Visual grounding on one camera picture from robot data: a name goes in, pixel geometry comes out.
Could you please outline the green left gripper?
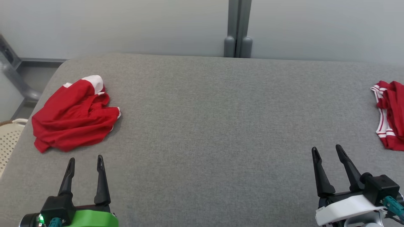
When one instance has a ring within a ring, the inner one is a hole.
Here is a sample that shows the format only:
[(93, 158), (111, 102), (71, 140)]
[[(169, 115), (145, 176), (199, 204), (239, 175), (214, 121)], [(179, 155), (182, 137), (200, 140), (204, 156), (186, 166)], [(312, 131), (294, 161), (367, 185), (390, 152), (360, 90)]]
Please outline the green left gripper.
[[(102, 155), (97, 156), (97, 191), (95, 205), (76, 207), (73, 220), (68, 227), (119, 227), (119, 221), (111, 212), (110, 192), (107, 183), (105, 164)], [(75, 158), (70, 158), (58, 192), (58, 196), (73, 195), (72, 179), (75, 173)]]

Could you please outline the red and white garment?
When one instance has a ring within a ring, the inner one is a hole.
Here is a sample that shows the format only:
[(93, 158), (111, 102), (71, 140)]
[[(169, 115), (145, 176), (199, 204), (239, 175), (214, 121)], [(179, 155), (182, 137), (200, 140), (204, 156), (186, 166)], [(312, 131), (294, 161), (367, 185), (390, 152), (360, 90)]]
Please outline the red and white garment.
[(120, 108), (110, 107), (109, 102), (99, 75), (63, 84), (32, 116), (36, 149), (68, 152), (100, 143), (121, 116)]

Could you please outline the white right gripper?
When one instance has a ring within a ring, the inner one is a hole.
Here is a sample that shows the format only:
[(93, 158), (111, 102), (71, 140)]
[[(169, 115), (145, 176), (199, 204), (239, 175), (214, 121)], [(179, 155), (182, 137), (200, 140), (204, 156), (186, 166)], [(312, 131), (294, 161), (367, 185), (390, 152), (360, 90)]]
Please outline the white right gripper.
[[(348, 157), (341, 145), (335, 145), (340, 162), (344, 165), (347, 177), (349, 179), (350, 191), (361, 191), (362, 183), (360, 181), (360, 172), (354, 163)], [(315, 174), (316, 188), (318, 197), (328, 197), (335, 194), (335, 188), (330, 184), (329, 179), (322, 167), (322, 158), (316, 147), (312, 148), (312, 160)], [(383, 206), (375, 207), (363, 195), (355, 195), (347, 199), (328, 205), (326, 208), (316, 210), (315, 220), (319, 227), (327, 223), (340, 221), (343, 219), (356, 217), (374, 210), (382, 213)]]

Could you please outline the grey double partition post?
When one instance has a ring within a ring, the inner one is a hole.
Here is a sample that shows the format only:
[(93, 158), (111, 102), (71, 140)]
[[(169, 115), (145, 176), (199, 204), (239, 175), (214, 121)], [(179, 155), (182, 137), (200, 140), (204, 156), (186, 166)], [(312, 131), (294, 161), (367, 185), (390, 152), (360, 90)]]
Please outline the grey double partition post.
[(229, 0), (224, 57), (251, 58), (253, 40), (248, 36), (252, 0)]

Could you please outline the grey slotted partition post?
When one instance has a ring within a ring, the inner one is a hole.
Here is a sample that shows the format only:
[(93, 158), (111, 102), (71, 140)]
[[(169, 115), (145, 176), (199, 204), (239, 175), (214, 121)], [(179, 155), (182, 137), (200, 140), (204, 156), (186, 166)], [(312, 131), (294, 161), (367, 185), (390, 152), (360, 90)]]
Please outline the grey slotted partition post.
[(30, 87), (17, 72), (22, 60), (0, 33), (0, 72), (9, 79), (21, 95), (30, 102), (37, 102), (42, 93)]

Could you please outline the red Bulls 23 jersey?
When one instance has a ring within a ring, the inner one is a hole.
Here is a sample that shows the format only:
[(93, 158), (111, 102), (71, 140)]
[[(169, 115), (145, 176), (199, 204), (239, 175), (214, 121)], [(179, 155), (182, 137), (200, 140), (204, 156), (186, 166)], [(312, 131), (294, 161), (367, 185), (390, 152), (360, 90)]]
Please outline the red Bulls 23 jersey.
[(376, 134), (386, 149), (404, 151), (404, 85), (379, 81), (370, 89), (380, 112)]

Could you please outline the cream plastic laundry basket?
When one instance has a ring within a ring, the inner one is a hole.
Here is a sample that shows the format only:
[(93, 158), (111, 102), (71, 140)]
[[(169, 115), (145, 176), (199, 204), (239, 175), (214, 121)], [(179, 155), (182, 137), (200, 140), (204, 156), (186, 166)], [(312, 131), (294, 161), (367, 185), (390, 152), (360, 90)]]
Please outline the cream plastic laundry basket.
[(17, 118), (15, 120), (0, 122), (0, 178), (27, 121), (24, 118)]

